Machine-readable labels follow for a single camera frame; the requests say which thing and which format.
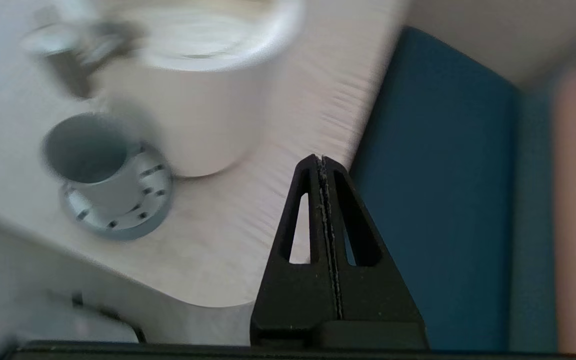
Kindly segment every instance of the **round metal base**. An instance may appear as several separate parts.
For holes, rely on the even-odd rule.
[[[119,216],[108,216],[76,189],[64,184],[60,198],[68,217],[77,225],[107,239],[133,240],[155,230],[170,210],[172,173],[162,154],[148,145],[142,146],[134,161],[139,171],[142,196],[132,210]]]

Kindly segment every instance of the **light gray cup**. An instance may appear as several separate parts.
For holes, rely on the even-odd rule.
[[[109,115],[67,118],[48,132],[42,150],[48,168],[104,215],[126,214],[144,197],[135,165],[139,143]]]

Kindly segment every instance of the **floor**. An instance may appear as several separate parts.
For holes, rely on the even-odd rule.
[[[161,292],[0,227],[0,309],[35,296],[70,299],[114,310],[142,328],[149,343],[249,344],[252,304],[208,308]]]

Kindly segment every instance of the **blue fabric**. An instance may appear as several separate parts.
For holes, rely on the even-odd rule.
[[[351,169],[432,349],[508,350],[518,90],[402,32]]]
[[[510,291],[510,350],[556,353],[551,89],[522,96]]]

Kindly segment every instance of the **desk surface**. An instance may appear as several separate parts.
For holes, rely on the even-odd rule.
[[[316,153],[349,166],[408,0],[308,0],[304,30],[279,67],[259,147],[222,173],[180,180],[164,223],[129,242],[70,223],[59,208],[59,184],[40,162],[46,132],[87,111],[61,96],[19,48],[32,12],[47,2],[0,4],[0,224],[187,303],[253,301],[295,165]],[[300,221],[295,236],[307,233]],[[306,242],[293,251],[308,258]]]

